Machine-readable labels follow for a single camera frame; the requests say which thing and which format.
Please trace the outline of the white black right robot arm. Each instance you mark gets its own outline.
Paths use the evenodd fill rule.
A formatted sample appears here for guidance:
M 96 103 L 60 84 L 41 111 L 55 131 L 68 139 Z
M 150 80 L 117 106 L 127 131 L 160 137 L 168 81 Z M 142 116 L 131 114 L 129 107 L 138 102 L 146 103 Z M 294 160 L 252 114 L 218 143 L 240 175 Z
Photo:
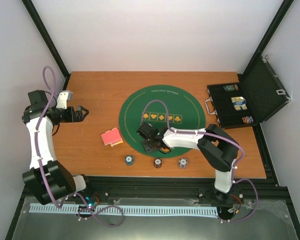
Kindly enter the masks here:
M 136 133 L 143 138 L 142 145 L 147 154 L 155 151 L 164 154 L 174 148 L 200 151 L 215 170 L 214 189 L 207 192 L 208 198 L 225 204 L 234 184 L 234 170 L 240 145 L 223 129 L 210 124 L 201 129 L 178 129 L 164 127 L 161 130 L 142 123 Z

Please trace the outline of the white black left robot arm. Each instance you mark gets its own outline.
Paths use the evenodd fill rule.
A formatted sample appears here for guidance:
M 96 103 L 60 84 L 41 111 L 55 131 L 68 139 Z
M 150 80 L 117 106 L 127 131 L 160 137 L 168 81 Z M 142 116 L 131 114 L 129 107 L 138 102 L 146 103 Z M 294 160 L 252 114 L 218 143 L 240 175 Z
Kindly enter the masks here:
M 85 202 L 94 195 L 94 188 L 90 186 L 88 178 L 84 174 L 72 176 L 57 160 L 54 150 L 54 127 L 58 128 L 61 123 L 80 123 L 89 114 L 82 106 L 68 106 L 72 97 L 71 91 L 62 91 L 55 98 L 56 105 L 50 106 L 45 91 L 29 92 L 30 105 L 25 108 L 21 118 L 31 142 L 29 171 L 23 173 L 22 180 L 42 205 L 72 193 L 76 193 Z

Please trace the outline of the orange big blind button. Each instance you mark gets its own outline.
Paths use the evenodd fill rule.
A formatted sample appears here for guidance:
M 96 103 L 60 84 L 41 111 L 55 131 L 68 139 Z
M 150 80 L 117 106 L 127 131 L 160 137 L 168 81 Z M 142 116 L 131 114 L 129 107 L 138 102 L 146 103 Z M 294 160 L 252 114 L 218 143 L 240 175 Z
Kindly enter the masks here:
M 171 149 L 170 148 L 161 148 L 160 151 L 162 153 L 169 153 L 171 151 Z

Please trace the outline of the green blue 50 chip stack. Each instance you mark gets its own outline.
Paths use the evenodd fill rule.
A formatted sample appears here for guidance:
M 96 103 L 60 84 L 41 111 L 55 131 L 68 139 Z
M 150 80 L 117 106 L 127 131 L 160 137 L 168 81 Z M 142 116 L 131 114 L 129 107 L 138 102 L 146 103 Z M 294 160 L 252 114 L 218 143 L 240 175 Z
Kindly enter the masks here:
M 131 166 L 134 164 L 134 157 L 132 155 L 127 155 L 124 160 L 127 166 Z

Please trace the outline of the brown 100 chip stack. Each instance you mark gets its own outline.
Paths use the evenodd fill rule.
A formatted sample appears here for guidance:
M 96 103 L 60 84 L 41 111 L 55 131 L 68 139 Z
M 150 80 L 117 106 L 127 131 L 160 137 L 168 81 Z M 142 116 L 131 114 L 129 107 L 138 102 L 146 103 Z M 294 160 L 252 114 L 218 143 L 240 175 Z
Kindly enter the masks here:
M 160 158 L 156 158 L 153 162 L 153 165 L 156 169 L 159 169 L 162 167 L 162 160 Z

